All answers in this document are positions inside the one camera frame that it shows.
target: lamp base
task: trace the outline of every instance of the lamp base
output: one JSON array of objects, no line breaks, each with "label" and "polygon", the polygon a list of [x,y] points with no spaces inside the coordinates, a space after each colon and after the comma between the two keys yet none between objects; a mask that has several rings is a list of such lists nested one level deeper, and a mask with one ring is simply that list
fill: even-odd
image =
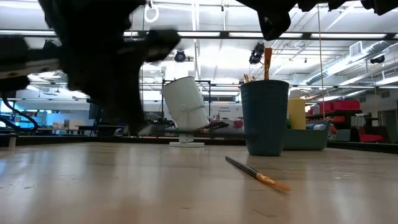
[{"label": "lamp base", "polygon": [[203,142],[170,142],[170,147],[205,147]]}]

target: white desk lamp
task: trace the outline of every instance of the white desk lamp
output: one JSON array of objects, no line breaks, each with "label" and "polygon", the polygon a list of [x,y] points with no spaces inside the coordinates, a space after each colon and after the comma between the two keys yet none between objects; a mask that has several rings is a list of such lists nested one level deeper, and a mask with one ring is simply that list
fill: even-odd
[{"label": "white desk lamp", "polygon": [[[180,130],[196,130],[209,125],[203,98],[193,77],[172,81],[163,87],[163,97],[172,118]],[[203,142],[193,142],[192,134],[180,134],[173,147],[203,147]]]}]

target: ceiling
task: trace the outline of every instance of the ceiling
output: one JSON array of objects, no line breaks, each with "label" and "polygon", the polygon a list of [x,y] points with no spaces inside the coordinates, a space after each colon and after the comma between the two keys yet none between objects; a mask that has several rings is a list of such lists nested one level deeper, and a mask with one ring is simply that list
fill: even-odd
[{"label": "ceiling", "polygon": [[[48,29],[44,15],[35,0],[0,0],[0,29]],[[255,11],[234,0],[153,0],[159,10],[154,22],[144,18],[144,8],[131,15],[131,30],[164,29],[177,30],[241,30],[260,31]],[[319,5],[310,12],[302,12],[297,6],[290,12],[291,32],[396,32],[398,30],[398,10],[377,16],[362,8],[359,1],[346,2],[339,9],[328,12],[327,6]],[[147,11],[147,20],[155,17],[155,10]],[[94,33],[101,37],[100,30]],[[41,48],[43,38],[28,38],[32,48]],[[194,58],[199,66],[202,80],[213,82],[232,82],[242,80],[244,73],[260,77],[261,64],[250,65],[249,56],[258,40],[233,39],[183,39],[176,50],[184,50]],[[271,78],[299,84],[309,78],[309,74],[320,69],[321,62],[326,65],[349,52],[349,47],[357,41],[297,41],[277,40],[264,42],[274,49],[271,62]],[[395,62],[395,52],[389,52],[387,61]],[[170,62],[144,67],[148,82],[159,82]],[[195,74],[195,63],[187,63],[184,69]],[[370,65],[369,70],[381,65]],[[337,85],[347,79],[365,72],[364,62],[356,63],[341,72],[325,79],[329,85]]]}]

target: wooden table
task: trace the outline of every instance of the wooden table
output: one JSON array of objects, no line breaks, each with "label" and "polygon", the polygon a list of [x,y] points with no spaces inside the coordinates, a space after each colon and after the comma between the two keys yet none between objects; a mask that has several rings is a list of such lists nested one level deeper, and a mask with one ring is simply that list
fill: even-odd
[{"label": "wooden table", "polygon": [[[284,194],[224,160],[289,184]],[[78,143],[0,152],[1,223],[395,223],[398,155]]]}]

